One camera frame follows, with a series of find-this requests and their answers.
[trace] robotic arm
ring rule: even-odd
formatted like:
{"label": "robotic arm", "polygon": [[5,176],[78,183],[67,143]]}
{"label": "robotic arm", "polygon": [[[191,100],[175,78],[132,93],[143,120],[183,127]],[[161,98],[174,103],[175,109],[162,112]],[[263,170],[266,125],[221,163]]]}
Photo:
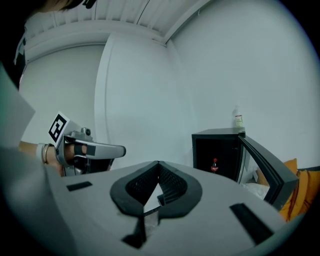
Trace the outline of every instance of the robotic arm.
{"label": "robotic arm", "polygon": [[[90,129],[81,128],[61,112],[56,115],[48,133],[53,140],[56,159],[64,167],[65,176],[107,171],[115,158],[126,154],[124,146],[94,142]],[[67,144],[74,144],[75,156],[72,161],[65,158]],[[86,145],[86,154],[82,153],[83,145]]]}

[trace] white bottle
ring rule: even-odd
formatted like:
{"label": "white bottle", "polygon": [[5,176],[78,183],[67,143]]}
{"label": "white bottle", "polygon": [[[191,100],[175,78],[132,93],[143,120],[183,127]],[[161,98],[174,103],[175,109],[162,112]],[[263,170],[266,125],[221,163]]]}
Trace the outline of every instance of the white bottle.
{"label": "white bottle", "polygon": [[235,127],[236,128],[243,128],[244,126],[244,120],[242,118],[242,114],[240,113],[240,106],[235,106]]}

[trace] fridge door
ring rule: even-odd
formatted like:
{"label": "fridge door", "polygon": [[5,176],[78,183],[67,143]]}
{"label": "fridge door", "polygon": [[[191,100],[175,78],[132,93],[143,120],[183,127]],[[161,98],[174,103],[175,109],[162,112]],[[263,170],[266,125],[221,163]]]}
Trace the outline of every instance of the fridge door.
{"label": "fridge door", "polygon": [[281,210],[298,183],[277,157],[248,136],[239,136],[242,157],[237,181],[244,188]]}

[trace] human hand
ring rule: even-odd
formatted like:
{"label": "human hand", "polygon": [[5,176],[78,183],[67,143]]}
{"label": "human hand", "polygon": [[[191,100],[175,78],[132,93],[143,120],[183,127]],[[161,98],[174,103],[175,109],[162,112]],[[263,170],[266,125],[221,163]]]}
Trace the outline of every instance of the human hand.
{"label": "human hand", "polygon": [[[87,146],[82,145],[82,153],[86,154],[87,153]],[[75,145],[74,144],[68,144],[65,146],[64,150],[64,157],[65,160],[70,161],[75,157]],[[46,152],[46,161],[48,165],[54,167],[59,175],[62,177],[64,176],[64,167],[61,163],[58,162],[56,158],[56,152],[55,152],[55,147],[54,146],[49,146],[47,152]]]}

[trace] red bottle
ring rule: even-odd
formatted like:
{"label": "red bottle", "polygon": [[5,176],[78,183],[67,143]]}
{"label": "red bottle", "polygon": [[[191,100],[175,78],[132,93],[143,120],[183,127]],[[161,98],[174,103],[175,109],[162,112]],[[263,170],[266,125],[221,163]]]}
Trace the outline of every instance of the red bottle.
{"label": "red bottle", "polygon": [[218,159],[213,159],[213,165],[211,166],[211,171],[216,173],[218,171],[218,165],[217,165]]}

